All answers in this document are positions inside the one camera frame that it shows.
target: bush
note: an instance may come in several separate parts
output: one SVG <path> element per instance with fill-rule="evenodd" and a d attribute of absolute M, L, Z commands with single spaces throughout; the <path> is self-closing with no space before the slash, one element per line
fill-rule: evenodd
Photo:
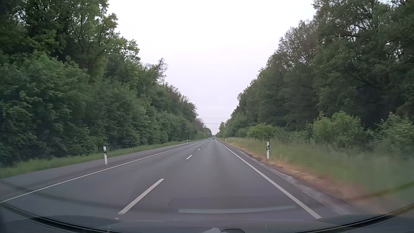
<path fill-rule="evenodd" d="M 247 132 L 247 137 L 256 138 L 260 140 L 267 140 L 274 138 L 281 129 L 278 127 L 273 127 L 271 125 L 258 124 L 256 126 L 250 127 Z"/>
<path fill-rule="evenodd" d="M 411 153 L 414 149 L 413 123 L 390 112 L 387 120 L 378 124 L 374 145 L 381 151 Z"/>
<path fill-rule="evenodd" d="M 321 112 L 313 123 L 313 138 L 316 142 L 340 148 L 363 145 L 370 138 L 370 134 L 370 131 L 365 131 L 361 126 L 360 118 L 343 111 L 334 113 L 332 118 L 323 116 Z"/>
<path fill-rule="evenodd" d="M 247 129 L 239 129 L 236 133 L 239 138 L 245 138 L 247 136 Z"/>

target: overcast sky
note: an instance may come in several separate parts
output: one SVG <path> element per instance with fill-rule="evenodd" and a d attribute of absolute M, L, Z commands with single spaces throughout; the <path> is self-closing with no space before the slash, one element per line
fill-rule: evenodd
<path fill-rule="evenodd" d="M 279 38 L 314 14 L 312 0 L 109 0 L 141 61 L 168 64 L 166 81 L 197 106 L 215 134 Z"/>

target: asphalt road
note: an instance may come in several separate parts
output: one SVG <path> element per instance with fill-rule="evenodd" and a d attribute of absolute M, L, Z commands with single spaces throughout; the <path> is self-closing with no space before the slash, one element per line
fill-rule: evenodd
<path fill-rule="evenodd" d="M 203 140 L 0 180 L 3 203 L 39 216 L 119 221 L 315 220 L 338 215 L 233 147 Z"/>

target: tall grass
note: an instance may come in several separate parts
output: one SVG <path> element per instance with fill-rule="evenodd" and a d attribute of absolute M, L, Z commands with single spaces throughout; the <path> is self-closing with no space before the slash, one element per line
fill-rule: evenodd
<path fill-rule="evenodd" d="M 266 141 L 253 138 L 227 138 L 227 143 L 252 153 L 266 155 Z M 270 140 L 271 160 L 283 160 L 307 167 L 320 175 L 363 187 L 368 193 L 391 190 L 405 200 L 414 202 L 414 187 L 400 186 L 414 181 L 414 158 L 401 158 L 395 154 L 362 152 L 360 150 L 334 150 L 329 145 L 300 141 Z"/>
<path fill-rule="evenodd" d="M 186 141 L 174 141 L 174 142 L 167 142 L 163 144 L 154 144 L 154 145 L 145 145 L 145 146 L 137 146 L 133 148 L 126 148 L 126 149 L 119 149 L 119 150 L 109 150 L 107 152 L 108 157 L 115 157 L 119 155 L 126 155 L 135 152 L 140 152 L 144 150 L 151 150 L 156 148 L 161 148 L 165 146 L 173 146 L 186 143 Z M 2 167 L 0 168 L 0 179 L 25 174 L 29 172 L 54 168 L 54 167 L 62 167 L 66 165 L 76 164 L 76 163 L 84 163 L 92 160 L 102 159 L 102 153 L 96 153 L 91 155 L 81 155 L 81 156 L 72 156 L 72 157 L 62 157 L 62 158 L 51 158 L 51 159 L 33 159 L 29 161 L 19 162 L 16 163 L 13 167 Z"/>

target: tree canopy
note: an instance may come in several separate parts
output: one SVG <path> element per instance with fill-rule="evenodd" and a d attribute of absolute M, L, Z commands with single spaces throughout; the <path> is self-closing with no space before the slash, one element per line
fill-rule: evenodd
<path fill-rule="evenodd" d="M 280 38 L 238 96 L 220 137 L 269 124 L 303 130 L 343 111 L 376 129 L 390 112 L 414 118 L 414 2 L 315 0 L 311 20 Z"/>
<path fill-rule="evenodd" d="M 1 4 L 0 165 L 211 135 L 164 59 L 142 63 L 116 31 L 107 0 Z"/>

